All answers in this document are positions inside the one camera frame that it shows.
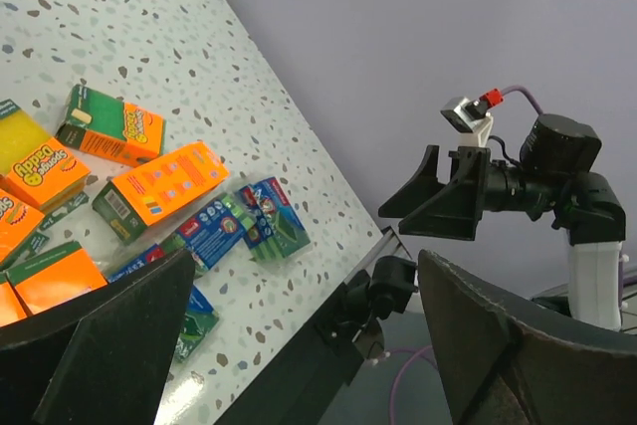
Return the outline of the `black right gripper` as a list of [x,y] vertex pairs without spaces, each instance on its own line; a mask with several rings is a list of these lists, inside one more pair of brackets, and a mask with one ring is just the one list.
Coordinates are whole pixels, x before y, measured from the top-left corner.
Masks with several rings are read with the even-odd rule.
[[415,173],[379,208],[381,218],[404,218],[407,236],[474,240],[483,213],[522,212],[532,220],[552,208],[552,185],[520,168],[493,160],[487,148],[449,153],[449,184],[440,190],[439,146],[428,145]]

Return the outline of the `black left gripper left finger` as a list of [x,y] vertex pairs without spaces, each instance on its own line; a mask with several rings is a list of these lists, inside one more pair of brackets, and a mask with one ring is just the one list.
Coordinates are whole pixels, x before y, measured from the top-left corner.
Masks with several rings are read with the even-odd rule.
[[153,423],[194,269],[176,251],[2,327],[2,423]]

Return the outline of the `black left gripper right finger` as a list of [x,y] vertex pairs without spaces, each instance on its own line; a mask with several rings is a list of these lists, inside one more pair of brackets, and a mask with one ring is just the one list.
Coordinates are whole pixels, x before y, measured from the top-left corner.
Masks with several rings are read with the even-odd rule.
[[434,252],[420,252],[418,281],[453,423],[635,423],[635,336],[543,309]]

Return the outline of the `orange sponge pack barcode sticker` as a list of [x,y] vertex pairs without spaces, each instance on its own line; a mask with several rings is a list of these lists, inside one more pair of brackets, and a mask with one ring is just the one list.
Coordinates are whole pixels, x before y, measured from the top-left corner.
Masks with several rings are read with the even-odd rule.
[[31,316],[107,285],[78,241],[61,244],[14,265],[6,276]]

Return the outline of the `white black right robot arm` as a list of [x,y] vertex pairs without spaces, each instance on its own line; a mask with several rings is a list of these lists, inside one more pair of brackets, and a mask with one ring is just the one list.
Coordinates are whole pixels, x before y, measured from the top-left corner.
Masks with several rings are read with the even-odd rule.
[[539,115],[516,161],[492,158],[471,141],[450,152],[447,183],[437,178],[439,148],[430,145],[412,177],[378,209],[400,233],[472,241],[483,214],[550,212],[568,242],[568,306],[574,319],[621,327],[619,262],[626,214],[606,178],[591,167],[601,149],[594,129],[571,118]]

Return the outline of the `blue Vileda pack left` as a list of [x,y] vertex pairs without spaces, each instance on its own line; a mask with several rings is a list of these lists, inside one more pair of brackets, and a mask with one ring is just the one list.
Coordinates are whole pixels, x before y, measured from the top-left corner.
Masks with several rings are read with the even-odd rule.
[[[122,265],[116,267],[106,279],[110,283],[113,283],[165,255],[166,251],[160,245],[154,244],[137,256],[130,258]],[[185,361],[206,335],[216,326],[218,321],[219,316],[216,310],[200,290],[193,285],[181,332],[176,342],[174,360],[177,362]]]

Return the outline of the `blue vileda pack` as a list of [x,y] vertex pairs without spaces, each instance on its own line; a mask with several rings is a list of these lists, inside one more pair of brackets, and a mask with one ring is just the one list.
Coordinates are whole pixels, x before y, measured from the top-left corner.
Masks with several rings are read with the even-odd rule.
[[213,270],[254,224],[245,206],[234,195],[223,193],[189,216],[159,246],[164,253],[187,250],[198,279]]
[[[130,258],[122,265],[116,267],[106,279],[110,283],[113,283],[165,255],[166,251],[160,245],[154,244],[137,256]],[[174,360],[177,362],[185,361],[206,335],[216,326],[218,321],[219,316],[216,310],[200,290],[193,285],[181,332],[176,342]]]
[[254,218],[245,242],[256,262],[287,260],[311,243],[308,232],[274,176],[237,191]]

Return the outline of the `green top sponge box left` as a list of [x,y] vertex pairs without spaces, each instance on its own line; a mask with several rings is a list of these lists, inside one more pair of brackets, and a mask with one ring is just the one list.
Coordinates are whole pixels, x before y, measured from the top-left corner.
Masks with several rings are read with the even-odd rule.
[[50,238],[39,231],[45,216],[39,210],[1,191],[1,270],[41,252]]

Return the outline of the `green sponge box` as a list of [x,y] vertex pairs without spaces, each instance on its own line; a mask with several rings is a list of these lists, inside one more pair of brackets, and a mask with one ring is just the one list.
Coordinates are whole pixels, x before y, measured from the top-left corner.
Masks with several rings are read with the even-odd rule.
[[136,167],[163,154],[164,135],[161,115],[75,85],[55,138],[66,147]]
[[41,252],[50,238],[39,231],[45,216],[39,210],[1,191],[1,270]]

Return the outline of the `orange back sponge box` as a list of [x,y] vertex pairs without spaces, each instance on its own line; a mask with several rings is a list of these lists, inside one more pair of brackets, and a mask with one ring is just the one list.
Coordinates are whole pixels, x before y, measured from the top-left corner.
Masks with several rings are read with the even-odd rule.
[[196,141],[110,180],[92,207],[129,245],[229,176],[220,157],[205,142]]

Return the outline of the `blue Vileda pack middle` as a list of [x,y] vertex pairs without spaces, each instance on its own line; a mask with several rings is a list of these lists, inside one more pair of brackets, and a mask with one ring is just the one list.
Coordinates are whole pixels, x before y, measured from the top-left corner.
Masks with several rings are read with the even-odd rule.
[[189,216],[159,246],[164,253],[187,250],[198,279],[213,270],[254,224],[245,206],[234,195],[223,193]]

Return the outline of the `blue Vileda pack right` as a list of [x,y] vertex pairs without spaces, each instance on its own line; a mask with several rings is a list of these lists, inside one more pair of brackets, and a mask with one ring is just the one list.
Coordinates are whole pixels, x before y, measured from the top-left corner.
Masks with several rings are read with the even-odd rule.
[[311,243],[308,232],[274,176],[237,191],[254,218],[245,242],[256,262],[287,260]]

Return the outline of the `yellow top sponge box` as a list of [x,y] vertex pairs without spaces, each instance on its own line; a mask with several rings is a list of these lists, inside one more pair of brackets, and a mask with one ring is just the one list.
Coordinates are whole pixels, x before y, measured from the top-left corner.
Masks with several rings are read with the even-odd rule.
[[84,191],[90,170],[12,100],[1,102],[1,188],[48,214]]

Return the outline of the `green top sponge box right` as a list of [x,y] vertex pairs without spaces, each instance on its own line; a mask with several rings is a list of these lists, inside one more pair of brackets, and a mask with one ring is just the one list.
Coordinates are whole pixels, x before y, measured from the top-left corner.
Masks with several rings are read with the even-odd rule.
[[164,135],[161,115],[75,85],[55,138],[66,147],[136,167],[163,154]]

